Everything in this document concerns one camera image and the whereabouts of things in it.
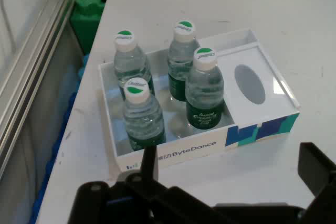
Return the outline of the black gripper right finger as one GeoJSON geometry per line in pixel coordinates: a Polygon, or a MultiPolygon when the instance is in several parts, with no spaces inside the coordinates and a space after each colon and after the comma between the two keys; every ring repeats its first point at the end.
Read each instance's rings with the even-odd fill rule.
{"type": "Polygon", "coordinates": [[[300,144],[298,174],[314,195],[300,223],[335,223],[335,163],[315,144],[300,144]]]}

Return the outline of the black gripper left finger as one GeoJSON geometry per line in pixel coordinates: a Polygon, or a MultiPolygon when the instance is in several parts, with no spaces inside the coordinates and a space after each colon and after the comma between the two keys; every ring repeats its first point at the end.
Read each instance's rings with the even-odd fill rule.
{"type": "Polygon", "coordinates": [[[218,214],[185,191],[166,188],[158,173],[155,146],[144,150],[141,167],[109,186],[103,181],[78,188],[71,223],[218,223],[218,214]]]}

